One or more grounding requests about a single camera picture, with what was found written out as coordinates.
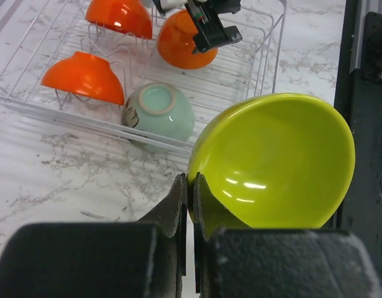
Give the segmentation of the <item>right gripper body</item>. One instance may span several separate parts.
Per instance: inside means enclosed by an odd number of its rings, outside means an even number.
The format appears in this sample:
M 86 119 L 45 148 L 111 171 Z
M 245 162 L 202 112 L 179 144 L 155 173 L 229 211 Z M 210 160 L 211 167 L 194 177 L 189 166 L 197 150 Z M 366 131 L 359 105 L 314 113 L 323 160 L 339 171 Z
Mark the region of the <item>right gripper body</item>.
M 153 5 L 162 16 L 176 7 L 185 6 L 198 31 L 193 36 L 195 43 L 194 54 L 205 53 L 209 50 L 238 43 L 242 40 L 242 36 L 236 26 L 224 27 L 219 19 L 220 14 L 238 13 L 241 9 L 239 0 L 153 0 Z

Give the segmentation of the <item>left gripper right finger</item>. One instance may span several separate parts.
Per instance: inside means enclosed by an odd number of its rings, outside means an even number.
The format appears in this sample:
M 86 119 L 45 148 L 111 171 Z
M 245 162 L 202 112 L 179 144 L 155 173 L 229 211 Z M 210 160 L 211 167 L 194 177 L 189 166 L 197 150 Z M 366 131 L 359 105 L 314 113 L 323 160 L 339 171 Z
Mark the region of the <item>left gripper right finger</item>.
M 194 264 L 201 297 L 382 297 L 363 242 L 337 229 L 253 229 L 193 182 Z

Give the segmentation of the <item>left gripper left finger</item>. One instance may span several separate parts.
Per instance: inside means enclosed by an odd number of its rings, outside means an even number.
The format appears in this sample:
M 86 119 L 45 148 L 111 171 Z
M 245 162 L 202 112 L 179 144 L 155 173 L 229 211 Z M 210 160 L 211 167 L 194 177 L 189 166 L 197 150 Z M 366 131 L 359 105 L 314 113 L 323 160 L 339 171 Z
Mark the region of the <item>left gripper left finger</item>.
M 0 257 L 0 297 L 180 297 L 187 186 L 136 222 L 33 223 Z

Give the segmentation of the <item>white bowl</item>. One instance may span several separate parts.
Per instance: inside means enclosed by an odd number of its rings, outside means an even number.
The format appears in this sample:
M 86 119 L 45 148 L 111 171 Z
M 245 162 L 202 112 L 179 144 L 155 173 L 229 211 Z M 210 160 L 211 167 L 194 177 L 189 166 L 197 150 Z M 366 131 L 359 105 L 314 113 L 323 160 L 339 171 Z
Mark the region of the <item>white bowl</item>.
M 195 70 L 210 64 L 218 49 L 206 53 L 193 53 L 193 37 L 198 30 L 186 9 L 169 16 L 163 23 L 157 41 L 160 56 L 170 65 L 185 70 Z

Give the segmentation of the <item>clear wire dish rack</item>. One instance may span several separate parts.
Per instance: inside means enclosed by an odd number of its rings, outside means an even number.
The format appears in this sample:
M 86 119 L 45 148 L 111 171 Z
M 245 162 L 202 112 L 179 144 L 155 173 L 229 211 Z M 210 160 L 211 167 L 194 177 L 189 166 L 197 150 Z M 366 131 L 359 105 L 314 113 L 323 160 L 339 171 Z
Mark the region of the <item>clear wire dish rack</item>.
M 243 1 L 240 12 L 224 14 L 222 23 L 238 27 L 242 40 L 220 48 L 210 64 L 197 70 L 169 65 L 156 38 L 145 40 L 88 22 L 88 6 L 88 1 L 7 1 L 1 6 L 0 104 L 33 119 L 187 153 L 219 112 L 275 90 L 286 1 Z M 180 142 L 125 129 L 118 106 L 43 86 L 47 70 L 75 52 L 107 60 L 126 96 L 148 83 L 176 86 L 196 116 L 192 136 Z

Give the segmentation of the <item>orange bowl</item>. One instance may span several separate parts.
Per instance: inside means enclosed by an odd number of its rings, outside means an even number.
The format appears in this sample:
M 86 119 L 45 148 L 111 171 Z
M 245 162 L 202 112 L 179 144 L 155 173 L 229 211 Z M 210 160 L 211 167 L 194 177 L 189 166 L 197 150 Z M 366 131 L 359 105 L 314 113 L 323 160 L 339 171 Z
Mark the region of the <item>orange bowl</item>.
M 124 91 L 109 62 L 98 56 L 75 52 L 52 65 L 41 85 L 123 106 Z
M 149 12 L 136 0 L 92 0 L 85 19 L 98 26 L 138 38 L 153 37 Z

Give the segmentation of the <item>pale green bowl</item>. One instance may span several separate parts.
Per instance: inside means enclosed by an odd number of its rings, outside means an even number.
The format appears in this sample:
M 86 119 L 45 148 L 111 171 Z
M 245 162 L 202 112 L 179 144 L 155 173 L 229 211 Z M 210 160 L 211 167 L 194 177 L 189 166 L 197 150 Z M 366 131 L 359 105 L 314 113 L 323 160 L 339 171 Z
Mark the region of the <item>pale green bowl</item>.
M 129 96 L 121 124 L 185 142 L 193 134 L 195 116 L 179 89 L 171 84 L 149 83 Z

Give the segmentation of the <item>lime green bowl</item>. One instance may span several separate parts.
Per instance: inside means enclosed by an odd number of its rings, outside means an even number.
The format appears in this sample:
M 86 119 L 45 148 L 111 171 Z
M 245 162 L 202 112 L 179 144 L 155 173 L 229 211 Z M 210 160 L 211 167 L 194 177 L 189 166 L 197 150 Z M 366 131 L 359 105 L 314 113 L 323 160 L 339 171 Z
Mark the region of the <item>lime green bowl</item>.
M 190 186 L 205 177 L 216 199 L 253 228 L 321 228 L 350 187 L 353 133 L 316 97 L 258 96 L 216 115 L 188 163 Z

